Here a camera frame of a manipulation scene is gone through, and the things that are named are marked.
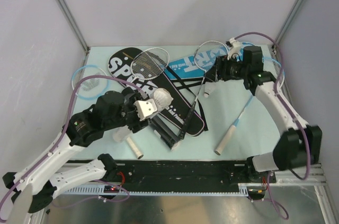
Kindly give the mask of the black racket bag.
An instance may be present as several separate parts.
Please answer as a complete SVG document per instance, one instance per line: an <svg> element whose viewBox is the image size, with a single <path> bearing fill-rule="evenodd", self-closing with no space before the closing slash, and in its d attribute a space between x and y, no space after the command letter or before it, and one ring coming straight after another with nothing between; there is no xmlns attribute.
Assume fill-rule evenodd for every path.
<svg viewBox="0 0 339 224"><path fill-rule="evenodd" d="M159 115L176 126L185 129L185 134L196 137L205 130L206 123L201 115L193 112L189 125L185 118L191 104L166 75L169 54L163 48L141 50L136 47L122 48L108 60L108 71L114 78L123 80L121 85L135 90L139 87L150 97L159 99L166 106L158 107Z"/></svg>

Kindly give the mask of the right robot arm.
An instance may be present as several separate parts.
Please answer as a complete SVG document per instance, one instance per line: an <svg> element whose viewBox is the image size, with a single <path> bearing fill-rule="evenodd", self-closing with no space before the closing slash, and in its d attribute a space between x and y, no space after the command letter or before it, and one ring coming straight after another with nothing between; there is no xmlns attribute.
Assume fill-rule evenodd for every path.
<svg viewBox="0 0 339 224"><path fill-rule="evenodd" d="M249 90L266 108L273 119L280 139L274 149L265 154L249 157L245 177L257 182L264 172L286 171L319 162L323 132L319 126L311 126L293 108L279 89L278 79L264 70L264 57L259 46L247 46L243 57L219 56L212 71L218 80L243 80Z"/></svg>

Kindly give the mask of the white shuttlecock tube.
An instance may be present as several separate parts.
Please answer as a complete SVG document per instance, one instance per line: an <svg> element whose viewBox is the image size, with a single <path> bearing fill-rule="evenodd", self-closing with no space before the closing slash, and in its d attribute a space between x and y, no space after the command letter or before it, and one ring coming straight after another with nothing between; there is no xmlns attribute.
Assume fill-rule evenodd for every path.
<svg viewBox="0 0 339 224"><path fill-rule="evenodd" d="M161 112L163 109L168 107L173 100L173 98L171 97L171 94L164 88L158 88L155 91L153 91L153 93L150 95L148 99L150 98L153 98L155 100L158 108L160 109L159 112ZM112 138L116 142L122 142L126 140L131 134L132 134L132 131L129 130L127 126L124 126L122 128L119 128L117 131L115 131L114 134L112 135Z"/></svg>

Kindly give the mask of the white racket black handle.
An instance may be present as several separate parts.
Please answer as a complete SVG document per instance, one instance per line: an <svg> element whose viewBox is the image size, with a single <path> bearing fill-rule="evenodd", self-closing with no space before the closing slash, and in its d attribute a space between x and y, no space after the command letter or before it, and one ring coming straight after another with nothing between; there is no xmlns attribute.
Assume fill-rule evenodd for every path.
<svg viewBox="0 0 339 224"><path fill-rule="evenodd" d="M133 75L131 82L137 79L151 80L164 72L169 63L169 53L160 47L149 48L138 54L130 65Z"/></svg>

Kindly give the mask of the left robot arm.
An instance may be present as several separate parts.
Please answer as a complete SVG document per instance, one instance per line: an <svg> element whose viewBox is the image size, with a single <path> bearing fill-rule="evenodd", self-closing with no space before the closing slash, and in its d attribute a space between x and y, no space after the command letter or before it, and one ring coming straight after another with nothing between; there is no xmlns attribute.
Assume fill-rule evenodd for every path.
<svg viewBox="0 0 339 224"><path fill-rule="evenodd" d="M31 186L32 198L25 205L28 213L35 213L73 187L94 180L114 180L118 169L110 154L100 154L88 164L66 172L59 169L101 139L105 131L121 128L123 132L136 133L148 126L149 118L157 111L155 101L140 93L106 92L88 109L74 114L38 160L21 172L8 172L3 176L9 189L6 196L15 202L26 187Z"/></svg>

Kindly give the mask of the black shuttlecock tube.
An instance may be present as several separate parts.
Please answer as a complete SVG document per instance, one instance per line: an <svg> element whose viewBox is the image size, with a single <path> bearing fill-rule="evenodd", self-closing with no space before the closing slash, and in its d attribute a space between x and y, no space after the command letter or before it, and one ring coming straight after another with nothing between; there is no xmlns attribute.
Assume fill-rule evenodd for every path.
<svg viewBox="0 0 339 224"><path fill-rule="evenodd" d="M181 141L180 138L162 121L159 116L154 116L150 122L150 127L153 129L157 137L159 137L165 145L173 150Z"/></svg>

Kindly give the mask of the white shuttlecock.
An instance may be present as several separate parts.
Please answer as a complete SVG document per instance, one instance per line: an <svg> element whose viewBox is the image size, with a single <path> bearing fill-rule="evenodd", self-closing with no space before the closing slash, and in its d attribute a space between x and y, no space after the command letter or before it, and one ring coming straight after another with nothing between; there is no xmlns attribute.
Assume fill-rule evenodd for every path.
<svg viewBox="0 0 339 224"><path fill-rule="evenodd" d="M205 98L208 98L211 93L216 89L216 82L206 82L204 85L204 94Z"/></svg>

